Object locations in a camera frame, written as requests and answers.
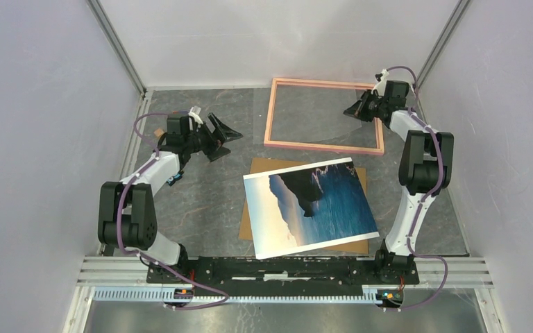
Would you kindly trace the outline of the clear acrylic sheet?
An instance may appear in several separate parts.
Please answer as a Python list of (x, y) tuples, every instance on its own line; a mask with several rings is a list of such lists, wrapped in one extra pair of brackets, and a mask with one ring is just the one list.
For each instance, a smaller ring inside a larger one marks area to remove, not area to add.
[(270, 140), (375, 148), (375, 125), (344, 114), (361, 95), (357, 89), (279, 85)]

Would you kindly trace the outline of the mountain sea photo print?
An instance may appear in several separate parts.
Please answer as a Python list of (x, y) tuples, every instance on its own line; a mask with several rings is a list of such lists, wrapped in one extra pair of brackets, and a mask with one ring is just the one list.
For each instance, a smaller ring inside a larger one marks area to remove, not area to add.
[(243, 177), (257, 259), (379, 237), (352, 158)]

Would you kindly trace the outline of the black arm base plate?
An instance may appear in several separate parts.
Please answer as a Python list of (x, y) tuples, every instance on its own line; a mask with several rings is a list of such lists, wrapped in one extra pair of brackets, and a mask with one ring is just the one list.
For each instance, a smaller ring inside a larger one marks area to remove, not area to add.
[(204, 284), (195, 296), (358, 296), (364, 285), (417, 285), (417, 267), (382, 268), (371, 257), (198, 257), (181, 272)]

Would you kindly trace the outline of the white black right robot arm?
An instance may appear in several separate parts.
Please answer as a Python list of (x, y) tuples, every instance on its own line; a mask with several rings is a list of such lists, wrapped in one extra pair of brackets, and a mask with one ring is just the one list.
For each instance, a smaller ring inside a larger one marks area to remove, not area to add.
[(394, 224), (375, 254), (373, 274), (393, 282), (412, 270), (416, 240), (423, 219), (436, 196), (450, 183), (454, 136), (440, 132), (407, 108), (409, 83), (379, 78), (344, 114), (361, 121), (380, 120), (404, 141), (398, 168), (402, 187)]

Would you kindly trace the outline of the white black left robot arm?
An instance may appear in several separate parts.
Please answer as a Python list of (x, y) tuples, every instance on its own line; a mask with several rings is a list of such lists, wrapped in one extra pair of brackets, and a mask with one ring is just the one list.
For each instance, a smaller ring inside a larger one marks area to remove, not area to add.
[(164, 274), (179, 283), (190, 274), (186, 250), (158, 231), (154, 196), (182, 178), (193, 154), (203, 153), (213, 162), (230, 153), (225, 143), (243, 135), (212, 113), (206, 121), (194, 110), (165, 117), (166, 129), (152, 142), (150, 158), (129, 176), (101, 186), (97, 237), (106, 246), (164, 264)]

